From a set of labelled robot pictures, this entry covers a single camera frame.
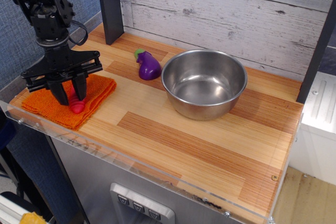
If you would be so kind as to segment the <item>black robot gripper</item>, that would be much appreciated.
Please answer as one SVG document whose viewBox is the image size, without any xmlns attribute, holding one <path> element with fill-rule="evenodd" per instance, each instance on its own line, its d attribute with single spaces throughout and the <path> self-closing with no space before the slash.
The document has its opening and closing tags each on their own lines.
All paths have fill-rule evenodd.
<svg viewBox="0 0 336 224">
<path fill-rule="evenodd" d="M 25 70 L 29 91 L 50 90 L 61 105 L 69 105 L 63 83 L 71 81 L 80 101 L 87 95 L 86 79 L 91 73 L 102 70 L 98 51 L 74 51 L 68 45 L 45 48 L 45 55 L 37 63 Z"/>
</svg>

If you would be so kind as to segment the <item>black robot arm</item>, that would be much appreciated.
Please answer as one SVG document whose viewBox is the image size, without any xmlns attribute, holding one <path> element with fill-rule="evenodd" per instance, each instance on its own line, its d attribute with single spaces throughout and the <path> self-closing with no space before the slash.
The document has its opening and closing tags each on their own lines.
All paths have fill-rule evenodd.
<svg viewBox="0 0 336 224">
<path fill-rule="evenodd" d="M 36 34 L 36 43 L 43 48 L 44 56 L 23 71 L 30 92 L 50 90 L 61 105 L 68 105 L 68 96 L 63 83 L 72 82 L 77 98 L 87 96 L 87 78 L 91 73 L 102 70 L 98 51 L 73 51 L 69 47 L 68 28 L 85 26 L 73 19 L 73 4 L 68 0 L 13 0 L 21 10 Z"/>
</svg>

